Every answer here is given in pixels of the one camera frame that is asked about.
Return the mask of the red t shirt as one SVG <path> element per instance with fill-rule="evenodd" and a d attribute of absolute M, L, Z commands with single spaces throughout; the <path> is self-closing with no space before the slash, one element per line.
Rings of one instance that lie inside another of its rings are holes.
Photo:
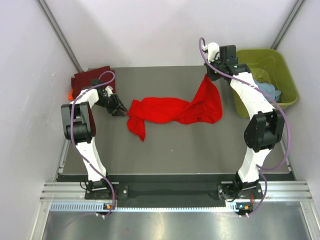
<path fill-rule="evenodd" d="M 145 122 L 167 124 L 178 122 L 215 124 L 223 117 L 223 107 L 218 88 L 207 75 L 191 102 L 176 97 L 145 97 L 134 99 L 128 110 L 127 128 L 141 141 L 145 140 Z"/>

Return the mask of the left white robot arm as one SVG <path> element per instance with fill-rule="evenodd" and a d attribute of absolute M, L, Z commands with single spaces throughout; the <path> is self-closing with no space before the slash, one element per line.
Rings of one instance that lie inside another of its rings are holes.
<path fill-rule="evenodd" d="M 106 109 L 113 117 L 124 117 L 128 112 L 112 86 L 99 79 L 93 79 L 91 86 L 81 90 L 74 101 L 61 106 L 63 133 L 85 164 L 88 174 L 87 180 L 84 181 L 85 198 L 113 200 L 116 195 L 115 188 L 109 180 L 96 147 L 97 129 L 92 113 L 94 105 Z"/>

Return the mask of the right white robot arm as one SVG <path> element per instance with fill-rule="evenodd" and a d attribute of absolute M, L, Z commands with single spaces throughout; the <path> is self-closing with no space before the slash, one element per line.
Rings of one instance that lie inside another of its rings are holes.
<path fill-rule="evenodd" d="M 219 196 L 228 202 L 248 198 L 258 189 L 260 170 L 266 157 L 282 138 L 285 119 L 281 111 L 265 98 L 250 68 L 238 61 L 235 45 L 200 43 L 199 49 L 209 79 L 227 80 L 249 115 L 249 123 L 243 134 L 247 146 L 243 163 L 232 184 L 219 189 Z"/>

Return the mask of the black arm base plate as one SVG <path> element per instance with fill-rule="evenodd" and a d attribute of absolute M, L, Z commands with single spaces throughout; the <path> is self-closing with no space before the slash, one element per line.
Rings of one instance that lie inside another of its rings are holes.
<path fill-rule="evenodd" d="M 213 200 L 260 199 L 263 196 L 261 185 L 255 188 L 238 190 L 232 183 L 220 182 L 122 182 L 113 183 L 117 200 L 128 200 L 142 196 L 190 196 L 209 197 Z"/>

